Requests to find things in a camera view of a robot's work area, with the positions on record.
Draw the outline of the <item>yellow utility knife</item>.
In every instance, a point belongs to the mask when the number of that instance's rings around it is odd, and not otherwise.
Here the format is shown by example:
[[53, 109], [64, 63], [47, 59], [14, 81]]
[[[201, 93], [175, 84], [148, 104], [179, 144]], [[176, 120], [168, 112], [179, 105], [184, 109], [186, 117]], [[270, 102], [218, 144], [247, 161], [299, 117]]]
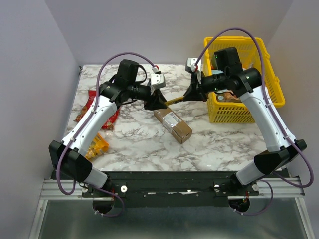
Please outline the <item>yellow utility knife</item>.
[[174, 105], [174, 104], [178, 104], [178, 103], [183, 102], [183, 99], [184, 99], [184, 96], [181, 96], [181, 97], [178, 97], [178, 98], [174, 98], [174, 99], [172, 99], [172, 100], [169, 100], [169, 101], [165, 102], [165, 104], [166, 104], [167, 106]]

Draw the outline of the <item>brown cardboard express box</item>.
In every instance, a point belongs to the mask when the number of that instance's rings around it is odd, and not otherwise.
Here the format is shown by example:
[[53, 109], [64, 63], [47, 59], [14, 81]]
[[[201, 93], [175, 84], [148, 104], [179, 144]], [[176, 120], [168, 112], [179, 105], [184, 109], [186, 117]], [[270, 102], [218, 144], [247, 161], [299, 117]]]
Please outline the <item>brown cardboard express box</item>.
[[185, 143], [192, 136], [192, 129], [170, 107], [153, 111], [154, 116], [180, 143]]

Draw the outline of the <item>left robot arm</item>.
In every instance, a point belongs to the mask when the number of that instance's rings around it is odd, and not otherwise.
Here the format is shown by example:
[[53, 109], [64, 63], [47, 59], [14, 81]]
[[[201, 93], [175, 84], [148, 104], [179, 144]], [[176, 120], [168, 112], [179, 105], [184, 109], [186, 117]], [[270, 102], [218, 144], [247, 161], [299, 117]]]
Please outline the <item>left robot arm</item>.
[[128, 99], [143, 101], [146, 110], [167, 108], [160, 91], [166, 86], [166, 81], [158, 66], [152, 67], [147, 85], [136, 81], [139, 68], [140, 64], [135, 61], [122, 60], [117, 73], [97, 88], [92, 105], [78, 124], [61, 141], [51, 142], [49, 153], [57, 176], [63, 173], [76, 182], [91, 184], [100, 197], [110, 193], [107, 174], [85, 158], [98, 131]]

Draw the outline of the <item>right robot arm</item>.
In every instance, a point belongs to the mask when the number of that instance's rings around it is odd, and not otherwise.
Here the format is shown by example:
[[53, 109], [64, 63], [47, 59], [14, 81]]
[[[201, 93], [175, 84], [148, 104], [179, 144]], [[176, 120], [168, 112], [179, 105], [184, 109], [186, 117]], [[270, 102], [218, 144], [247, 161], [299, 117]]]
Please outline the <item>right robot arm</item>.
[[243, 69], [235, 47], [218, 50], [214, 56], [220, 73], [210, 76], [201, 72], [198, 58], [187, 59], [185, 70], [191, 74], [191, 83], [183, 100], [205, 102], [211, 92], [231, 90], [253, 116], [267, 149], [232, 177], [229, 189], [233, 194], [241, 195], [248, 184], [288, 164], [307, 145], [288, 130], [282, 132], [286, 126], [273, 108], [267, 88], [262, 85], [260, 72], [255, 68]]

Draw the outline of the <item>green melon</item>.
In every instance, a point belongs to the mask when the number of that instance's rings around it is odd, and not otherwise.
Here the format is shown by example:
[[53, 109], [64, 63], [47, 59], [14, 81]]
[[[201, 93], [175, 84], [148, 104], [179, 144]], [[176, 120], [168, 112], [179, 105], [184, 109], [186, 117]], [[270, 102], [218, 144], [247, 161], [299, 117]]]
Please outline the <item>green melon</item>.
[[216, 56], [213, 55], [212, 58], [211, 58], [211, 66], [212, 66], [212, 69], [217, 69], [217, 63], [216, 63]]

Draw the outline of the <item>red snack bag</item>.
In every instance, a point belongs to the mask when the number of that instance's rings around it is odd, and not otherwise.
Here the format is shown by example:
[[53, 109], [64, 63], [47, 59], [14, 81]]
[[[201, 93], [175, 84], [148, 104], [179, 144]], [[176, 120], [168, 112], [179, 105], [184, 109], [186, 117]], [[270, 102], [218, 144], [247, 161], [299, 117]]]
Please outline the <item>red snack bag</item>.
[[[96, 91], [95, 90], [88, 90], [88, 100], [86, 104], [82, 107], [80, 113], [77, 115], [75, 118], [74, 122], [78, 123], [82, 117], [86, 114], [87, 110], [91, 107], [94, 99], [96, 96]], [[117, 109], [117, 111], [108, 118], [108, 120], [103, 124], [101, 127], [102, 130], [113, 130], [115, 122], [117, 120], [118, 114], [119, 114], [120, 109]]]

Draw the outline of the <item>orange gummy candy bag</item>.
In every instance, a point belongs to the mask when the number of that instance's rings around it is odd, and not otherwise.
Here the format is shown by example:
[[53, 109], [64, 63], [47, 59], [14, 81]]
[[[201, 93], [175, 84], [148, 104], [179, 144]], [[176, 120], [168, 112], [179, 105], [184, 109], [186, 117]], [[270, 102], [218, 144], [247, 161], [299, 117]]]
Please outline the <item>orange gummy candy bag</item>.
[[106, 153], [108, 151], [108, 148], [108, 143], [99, 134], [97, 134], [92, 140], [85, 155], [85, 158], [89, 161], [92, 161], [95, 158]]

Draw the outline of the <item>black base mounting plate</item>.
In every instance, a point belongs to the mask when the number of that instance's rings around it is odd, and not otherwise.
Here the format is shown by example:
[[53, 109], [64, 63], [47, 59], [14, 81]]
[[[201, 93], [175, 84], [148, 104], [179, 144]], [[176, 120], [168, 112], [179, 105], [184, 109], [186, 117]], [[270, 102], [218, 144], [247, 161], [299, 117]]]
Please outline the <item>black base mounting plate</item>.
[[106, 189], [126, 208], [228, 207], [230, 200], [257, 196], [252, 183], [235, 183], [233, 171], [109, 171]]

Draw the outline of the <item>aluminium rail frame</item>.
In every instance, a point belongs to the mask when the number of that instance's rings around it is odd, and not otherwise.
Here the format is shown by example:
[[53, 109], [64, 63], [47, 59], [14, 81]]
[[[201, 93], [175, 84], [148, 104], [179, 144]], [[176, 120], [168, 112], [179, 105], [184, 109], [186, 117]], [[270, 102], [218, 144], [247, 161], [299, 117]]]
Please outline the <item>aluminium rail frame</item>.
[[304, 195], [303, 189], [291, 186], [280, 178], [270, 177], [251, 183], [248, 186], [231, 192], [231, 171], [189, 171], [189, 172], [119, 172], [109, 173], [111, 181], [107, 190], [122, 197], [141, 194], [148, 195], [192, 195], [211, 193], [217, 197], [228, 199], [268, 198], [297, 198]]

